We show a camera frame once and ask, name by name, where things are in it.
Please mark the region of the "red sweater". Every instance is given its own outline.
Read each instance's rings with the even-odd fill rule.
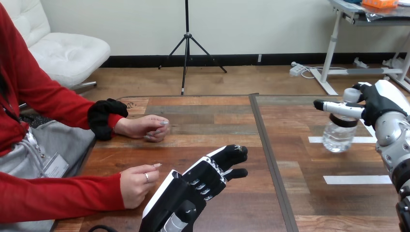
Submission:
[[[3,97],[0,103],[11,112],[19,115],[18,100],[23,100],[46,117],[89,129],[87,111],[94,102],[52,81],[40,69],[1,3],[0,65],[11,107]],[[114,127],[120,118],[110,115],[109,126]],[[0,110],[0,156],[24,135],[23,127]],[[124,209],[119,178],[120,174],[26,180],[0,173],[0,223],[82,217]]]

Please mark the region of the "id badge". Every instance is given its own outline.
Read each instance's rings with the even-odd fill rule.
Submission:
[[[67,161],[59,153],[55,153],[53,157],[47,157],[47,161],[44,163],[43,171],[46,176],[40,174],[39,177],[61,178],[68,167]]]

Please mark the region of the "white chair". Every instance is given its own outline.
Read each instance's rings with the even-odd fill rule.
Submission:
[[[97,38],[51,33],[40,0],[0,0],[40,67],[62,86],[78,89],[110,56],[110,46]]]

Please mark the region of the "robotic hand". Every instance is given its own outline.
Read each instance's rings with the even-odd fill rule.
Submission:
[[[340,103],[315,100],[316,109],[333,114],[364,119],[376,131],[376,151],[384,162],[390,179],[399,194],[396,205],[400,229],[410,232],[410,104],[394,85],[386,80],[374,86],[358,83],[362,93],[359,102]]]
[[[247,158],[246,147],[229,145],[202,157],[183,174],[172,170],[148,202],[139,231],[192,232],[206,201],[231,179],[248,175],[246,169],[230,169]]]

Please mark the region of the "white tape strip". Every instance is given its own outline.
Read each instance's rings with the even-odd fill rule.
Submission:
[[[392,184],[388,175],[324,175],[328,185],[379,185]]]
[[[309,143],[311,144],[320,144],[322,143],[322,137],[309,137]],[[354,137],[354,144],[375,144],[377,139],[374,137]]]
[[[366,129],[367,129],[367,131],[374,137],[374,138],[376,138],[376,132],[374,131],[374,129],[373,129],[373,127],[372,126],[366,126],[365,125],[365,121],[363,120],[363,119],[361,119],[360,120],[362,123],[363,123],[363,125],[366,127]]]

